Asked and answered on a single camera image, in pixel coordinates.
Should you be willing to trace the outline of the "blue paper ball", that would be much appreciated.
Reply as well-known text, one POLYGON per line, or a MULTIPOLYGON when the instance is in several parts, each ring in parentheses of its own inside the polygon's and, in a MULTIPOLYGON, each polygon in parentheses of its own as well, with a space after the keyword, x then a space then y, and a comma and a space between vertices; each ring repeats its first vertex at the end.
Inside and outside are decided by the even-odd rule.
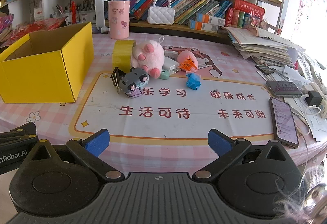
POLYGON ((201 86, 201 77, 193 72, 186 73, 186 77, 187 77, 186 86, 188 86, 192 90, 199 90, 201 86))

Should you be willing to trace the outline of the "grey toy car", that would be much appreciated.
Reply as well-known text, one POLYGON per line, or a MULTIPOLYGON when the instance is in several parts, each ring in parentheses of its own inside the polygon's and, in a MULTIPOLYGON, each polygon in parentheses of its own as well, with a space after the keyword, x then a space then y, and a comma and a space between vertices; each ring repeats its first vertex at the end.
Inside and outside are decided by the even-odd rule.
POLYGON ((119 88, 129 98, 142 95, 142 90, 149 82, 149 75, 142 68, 132 68, 130 72, 120 78, 119 88))

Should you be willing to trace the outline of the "black binder clip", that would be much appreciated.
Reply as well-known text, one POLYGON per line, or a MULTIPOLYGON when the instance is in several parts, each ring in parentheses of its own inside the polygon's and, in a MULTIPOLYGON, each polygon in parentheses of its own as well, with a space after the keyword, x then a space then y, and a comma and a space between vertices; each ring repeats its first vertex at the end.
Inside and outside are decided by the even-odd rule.
POLYGON ((120 93, 120 87, 119 87, 119 82, 120 80, 126 75, 125 72, 123 72, 121 69, 118 67, 115 67, 113 70, 113 73, 111 74, 111 79, 113 81, 113 85, 116 88, 117 93, 120 93))

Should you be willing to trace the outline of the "orange plastic clip toy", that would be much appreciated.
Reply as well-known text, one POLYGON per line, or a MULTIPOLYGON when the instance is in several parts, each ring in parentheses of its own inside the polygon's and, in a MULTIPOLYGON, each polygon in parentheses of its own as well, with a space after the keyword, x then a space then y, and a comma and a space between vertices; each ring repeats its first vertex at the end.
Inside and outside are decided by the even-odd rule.
POLYGON ((179 68, 185 72, 189 71, 189 72, 196 72, 198 71, 198 67, 197 65, 194 63, 194 61, 192 60, 192 58, 188 58, 186 60, 184 60, 183 62, 180 63, 179 68))

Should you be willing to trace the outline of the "mint green small case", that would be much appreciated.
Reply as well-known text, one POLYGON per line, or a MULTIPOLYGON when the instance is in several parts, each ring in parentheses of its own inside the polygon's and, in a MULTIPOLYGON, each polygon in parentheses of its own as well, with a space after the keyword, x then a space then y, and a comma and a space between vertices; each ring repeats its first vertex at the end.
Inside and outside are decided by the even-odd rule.
POLYGON ((163 69, 163 70, 161 71, 161 74, 160 74, 160 76, 159 76, 159 79, 168 80, 169 77, 170 77, 170 72, 167 71, 167 70, 164 70, 164 69, 163 69))

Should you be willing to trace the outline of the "white power adapter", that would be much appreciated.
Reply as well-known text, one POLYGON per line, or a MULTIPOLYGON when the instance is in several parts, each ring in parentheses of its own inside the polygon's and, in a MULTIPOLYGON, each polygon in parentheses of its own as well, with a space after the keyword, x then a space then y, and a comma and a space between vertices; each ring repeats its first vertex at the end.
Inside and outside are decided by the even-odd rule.
POLYGON ((169 75, 173 75, 179 72, 179 63, 169 57, 165 57, 164 64, 162 66, 163 70, 168 71, 169 75))

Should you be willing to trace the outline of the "pink plush ball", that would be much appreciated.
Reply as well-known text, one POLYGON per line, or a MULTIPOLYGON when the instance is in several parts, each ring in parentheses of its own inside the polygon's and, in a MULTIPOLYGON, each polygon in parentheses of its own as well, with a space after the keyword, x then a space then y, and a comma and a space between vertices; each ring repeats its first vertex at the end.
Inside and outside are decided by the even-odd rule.
POLYGON ((178 54, 177 62, 180 64, 181 62, 188 59, 189 57, 192 58, 192 60, 198 67, 198 61, 197 61, 195 55, 191 51, 182 51, 180 54, 178 54))

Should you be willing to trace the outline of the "yellow tape roll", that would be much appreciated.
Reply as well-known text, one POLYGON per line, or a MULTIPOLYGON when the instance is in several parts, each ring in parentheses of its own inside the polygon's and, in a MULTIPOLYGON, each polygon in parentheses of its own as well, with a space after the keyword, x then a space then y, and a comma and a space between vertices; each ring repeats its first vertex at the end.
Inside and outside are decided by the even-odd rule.
POLYGON ((114 44, 112 64, 124 73, 129 73, 131 68, 132 49, 136 45, 134 40, 117 40, 114 44))

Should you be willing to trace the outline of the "pink plush pig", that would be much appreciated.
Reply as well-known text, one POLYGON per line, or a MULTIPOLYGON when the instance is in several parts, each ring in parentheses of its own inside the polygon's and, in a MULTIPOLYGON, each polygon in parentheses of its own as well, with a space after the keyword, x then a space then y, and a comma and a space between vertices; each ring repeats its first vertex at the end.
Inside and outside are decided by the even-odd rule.
POLYGON ((131 52, 131 66, 143 69, 154 79, 159 78, 165 62, 161 46, 164 38, 161 36, 158 41, 148 40, 135 45, 131 52))

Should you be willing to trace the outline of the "pink cartoon table mat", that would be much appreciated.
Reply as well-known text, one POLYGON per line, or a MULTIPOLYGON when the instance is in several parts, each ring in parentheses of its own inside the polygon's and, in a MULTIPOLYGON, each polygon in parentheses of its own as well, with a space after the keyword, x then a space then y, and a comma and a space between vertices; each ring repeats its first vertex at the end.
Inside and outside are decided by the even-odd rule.
POLYGON ((151 79, 138 98, 118 93, 111 80, 115 42, 94 35, 94 59, 75 103, 1 104, 1 131, 33 122, 38 136, 53 144, 110 133, 101 158, 123 171, 173 172, 205 166, 216 158, 208 132, 256 144, 273 138, 270 93, 255 65, 234 47, 166 36, 164 45, 197 52, 201 86, 192 90, 183 73, 151 79))

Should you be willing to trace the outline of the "yellow cardboard box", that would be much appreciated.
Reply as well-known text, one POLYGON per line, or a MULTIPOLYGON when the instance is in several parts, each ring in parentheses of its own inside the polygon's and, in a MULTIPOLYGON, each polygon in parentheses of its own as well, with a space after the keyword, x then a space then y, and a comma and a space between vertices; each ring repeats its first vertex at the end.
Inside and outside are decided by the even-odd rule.
POLYGON ((91 23, 28 33, 1 53, 1 98, 74 103, 93 59, 91 23))

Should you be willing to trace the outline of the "black calculator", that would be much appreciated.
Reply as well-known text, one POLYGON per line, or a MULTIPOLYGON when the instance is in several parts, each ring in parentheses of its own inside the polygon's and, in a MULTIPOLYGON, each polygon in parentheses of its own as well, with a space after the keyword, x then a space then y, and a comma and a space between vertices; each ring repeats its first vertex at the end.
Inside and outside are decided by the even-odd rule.
POLYGON ((273 69, 271 69, 270 67, 268 67, 268 66, 266 66, 264 64, 257 64, 255 67, 265 75, 269 75, 269 74, 274 73, 273 69))

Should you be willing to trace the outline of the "pink cylindrical container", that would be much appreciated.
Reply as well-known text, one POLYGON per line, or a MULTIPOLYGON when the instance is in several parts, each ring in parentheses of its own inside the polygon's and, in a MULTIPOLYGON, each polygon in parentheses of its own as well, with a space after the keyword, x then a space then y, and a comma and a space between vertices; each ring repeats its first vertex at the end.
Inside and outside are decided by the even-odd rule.
POLYGON ((130 1, 111 0, 108 2, 109 36, 111 39, 129 37, 130 1))

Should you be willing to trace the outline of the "red thick dictionary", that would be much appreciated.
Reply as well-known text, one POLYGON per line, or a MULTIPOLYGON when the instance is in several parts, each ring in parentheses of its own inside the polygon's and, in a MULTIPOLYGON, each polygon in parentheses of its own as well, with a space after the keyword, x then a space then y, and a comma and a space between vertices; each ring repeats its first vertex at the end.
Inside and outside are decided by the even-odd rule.
POLYGON ((265 9, 260 6, 257 6, 253 3, 244 0, 231 0, 231 2, 232 7, 235 10, 243 11, 244 13, 248 13, 254 17, 259 17, 261 19, 264 17, 265 9))

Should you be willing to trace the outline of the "white quilted pearl handbag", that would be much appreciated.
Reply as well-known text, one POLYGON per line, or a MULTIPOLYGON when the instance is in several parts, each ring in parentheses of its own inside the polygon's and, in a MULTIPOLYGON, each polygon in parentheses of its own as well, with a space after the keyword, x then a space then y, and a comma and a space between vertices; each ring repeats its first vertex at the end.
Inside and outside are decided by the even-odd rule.
POLYGON ((147 23, 152 25, 172 25, 175 21, 175 9, 171 7, 171 0, 167 7, 156 6, 158 0, 154 0, 147 12, 147 23))

